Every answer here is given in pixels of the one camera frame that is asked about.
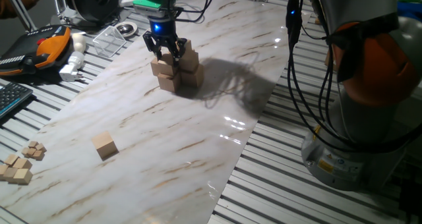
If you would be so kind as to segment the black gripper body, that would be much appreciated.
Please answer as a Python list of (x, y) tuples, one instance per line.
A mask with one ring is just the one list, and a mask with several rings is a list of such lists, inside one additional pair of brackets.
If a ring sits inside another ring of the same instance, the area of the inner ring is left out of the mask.
[(177, 41), (176, 23), (169, 16), (148, 17), (150, 23), (150, 31), (147, 31), (147, 40), (156, 42), (158, 40), (169, 40), (175, 43)]

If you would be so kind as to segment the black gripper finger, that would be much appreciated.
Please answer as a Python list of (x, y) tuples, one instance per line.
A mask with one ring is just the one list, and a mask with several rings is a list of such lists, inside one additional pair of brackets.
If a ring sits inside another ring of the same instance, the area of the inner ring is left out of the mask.
[(160, 37), (153, 34), (151, 31), (145, 31), (142, 37), (148, 50), (151, 51), (159, 61), (162, 58), (162, 43)]
[(177, 38), (177, 39), (170, 39), (168, 43), (168, 49), (173, 59), (173, 66), (179, 66), (179, 60), (184, 56), (186, 47), (185, 44), (187, 43), (186, 38)]

